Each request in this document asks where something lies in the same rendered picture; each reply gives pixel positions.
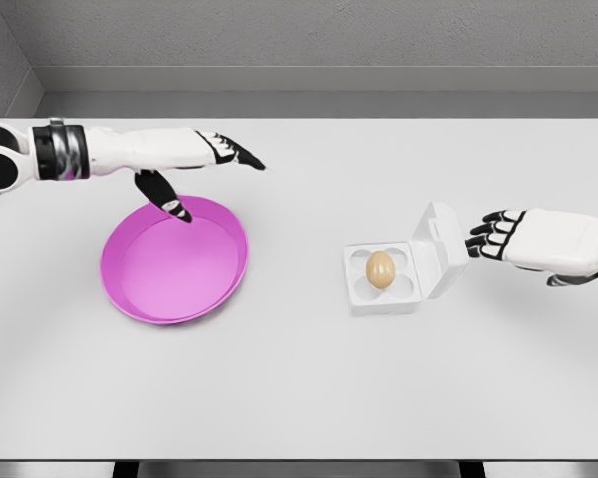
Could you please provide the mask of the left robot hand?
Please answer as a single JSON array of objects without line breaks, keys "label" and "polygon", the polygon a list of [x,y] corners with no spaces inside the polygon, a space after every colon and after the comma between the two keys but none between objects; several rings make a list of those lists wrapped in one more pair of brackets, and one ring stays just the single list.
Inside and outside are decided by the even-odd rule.
[{"label": "left robot hand", "polygon": [[218,133],[191,128],[150,129],[125,135],[130,144],[129,166],[135,172],[138,191],[157,209],[190,223],[184,207],[164,170],[193,170],[207,166],[238,163],[263,171],[266,166],[243,146]]}]

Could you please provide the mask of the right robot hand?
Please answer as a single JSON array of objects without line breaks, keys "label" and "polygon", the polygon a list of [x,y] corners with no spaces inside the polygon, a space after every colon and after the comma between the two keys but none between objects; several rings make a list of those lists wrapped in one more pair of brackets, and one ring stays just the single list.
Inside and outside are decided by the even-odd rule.
[{"label": "right robot hand", "polygon": [[465,241],[472,258],[548,272],[547,285],[582,285],[598,278],[598,217],[544,209],[489,213]]}]

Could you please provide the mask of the white egg box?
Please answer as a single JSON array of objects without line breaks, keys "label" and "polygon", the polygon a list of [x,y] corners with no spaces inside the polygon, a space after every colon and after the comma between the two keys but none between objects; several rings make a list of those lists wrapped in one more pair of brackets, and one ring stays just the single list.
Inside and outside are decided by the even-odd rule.
[{"label": "white egg box", "polygon": [[[375,252],[388,255],[395,278],[385,288],[368,279],[366,265]],[[424,211],[412,237],[402,242],[352,244],[343,249],[348,302],[354,316],[404,314],[448,292],[469,257],[456,212],[441,202]]]}]

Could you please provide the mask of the brown egg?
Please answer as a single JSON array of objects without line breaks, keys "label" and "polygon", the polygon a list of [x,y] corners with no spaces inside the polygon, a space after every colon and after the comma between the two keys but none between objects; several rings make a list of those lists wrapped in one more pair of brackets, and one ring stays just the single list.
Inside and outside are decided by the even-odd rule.
[{"label": "brown egg", "polygon": [[375,288],[388,288],[396,277],[396,266],[392,257],[385,251],[372,252],[366,261],[365,275]]}]

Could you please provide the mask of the pink round plate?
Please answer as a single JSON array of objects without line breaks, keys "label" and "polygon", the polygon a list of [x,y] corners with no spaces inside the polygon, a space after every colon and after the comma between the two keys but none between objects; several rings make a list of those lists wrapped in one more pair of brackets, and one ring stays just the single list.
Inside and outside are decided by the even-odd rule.
[{"label": "pink round plate", "polygon": [[142,322],[193,320],[224,303],[248,264],[246,230],[227,207],[185,196],[185,223],[147,204],[123,219],[101,254],[105,294],[122,313]]}]

